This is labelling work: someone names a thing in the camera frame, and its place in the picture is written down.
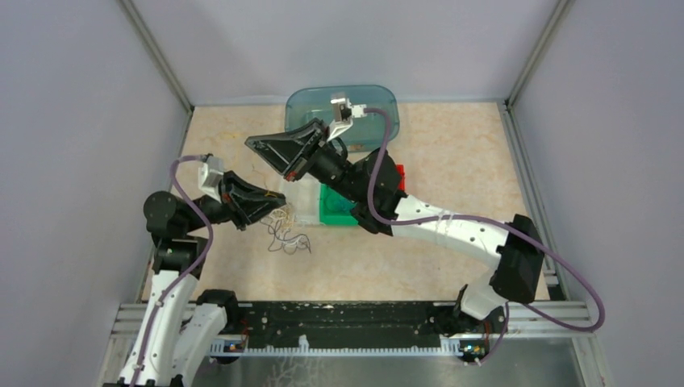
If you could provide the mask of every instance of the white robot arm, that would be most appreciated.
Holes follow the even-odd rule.
[[[354,108],[348,100],[337,105],[333,103],[333,106],[347,109],[343,117],[354,116]],[[295,131],[248,137],[245,144],[287,181],[299,180],[309,173],[356,203],[351,215],[369,232],[426,240],[486,264],[490,268],[487,273],[461,292],[457,313],[483,320],[507,301],[523,304],[534,301],[544,260],[542,252],[506,230],[477,221],[450,219],[454,213],[408,195],[398,187],[401,177],[394,161],[386,153],[382,155],[373,185],[371,211],[367,195],[379,150],[352,164],[346,160],[346,152],[338,152],[329,143],[333,127],[339,128],[338,123],[328,126],[320,119],[313,119]],[[390,219],[390,222],[379,221],[378,215]],[[412,225],[403,222],[426,218],[426,215],[440,220],[416,221]],[[532,221],[525,216],[516,215],[507,225],[532,239],[540,239]]]
[[[239,305],[230,290],[209,289],[196,301],[192,317],[183,321],[202,271],[207,239],[188,233],[212,224],[233,222],[238,230],[258,222],[286,204],[285,196],[250,185],[223,163],[203,156],[199,188],[205,195],[190,205],[175,195],[159,191],[145,201],[143,212],[155,253],[152,292],[140,331],[127,363],[114,384],[105,387],[189,387],[212,340],[240,322]]]

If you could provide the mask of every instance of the beige tabletop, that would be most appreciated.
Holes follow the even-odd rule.
[[[183,154],[214,153],[246,181],[277,190],[282,178],[244,139],[282,131],[284,116],[284,106],[198,107]],[[409,194],[445,209],[505,221],[525,213],[496,104],[400,104],[399,116],[400,132],[389,150],[405,166]],[[202,194],[197,167],[186,163],[178,172],[192,198]],[[453,300],[486,270],[457,252],[371,235],[360,227],[295,226],[293,233],[309,235],[312,253],[292,256],[268,252],[272,237],[264,225],[244,232],[230,223],[214,229],[195,296],[213,288],[234,290],[238,299],[249,301]],[[543,279],[537,298],[548,299]]]

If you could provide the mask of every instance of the black linear rail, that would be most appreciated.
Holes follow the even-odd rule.
[[[223,334],[248,329],[249,347],[311,348],[439,347],[440,334],[484,333],[484,325],[464,328],[453,317],[453,302],[241,302],[236,325]],[[501,308],[488,318],[499,333]]]

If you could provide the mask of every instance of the gray wall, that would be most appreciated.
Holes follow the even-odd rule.
[[[115,2],[0,18],[0,379],[93,385],[185,114]]]
[[[406,100],[504,98],[556,0],[136,2],[196,105],[378,83]]]
[[[577,2],[515,109],[620,386],[681,385],[683,21],[681,0]]]

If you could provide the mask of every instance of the plastic tray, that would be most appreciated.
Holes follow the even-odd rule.
[[[406,177],[404,166],[397,164],[397,170],[402,176],[399,182],[399,189],[406,189]],[[349,211],[354,207],[354,203],[340,196],[339,193],[325,184],[320,187],[319,198],[319,219],[322,224],[328,226],[356,226],[358,221],[350,215]]]
[[[345,93],[354,105],[366,104],[386,110],[392,118],[390,140],[399,133],[399,112],[397,100],[387,88],[379,85],[329,86],[301,89],[288,98],[285,108],[285,131],[293,131],[313,118],[326,123],[332,121],[330,97]],[[354,126],[340,138],[350,152],[370,152],[380,147],[385,134],[385,120],[378,114],[369,114],[354,119]]]

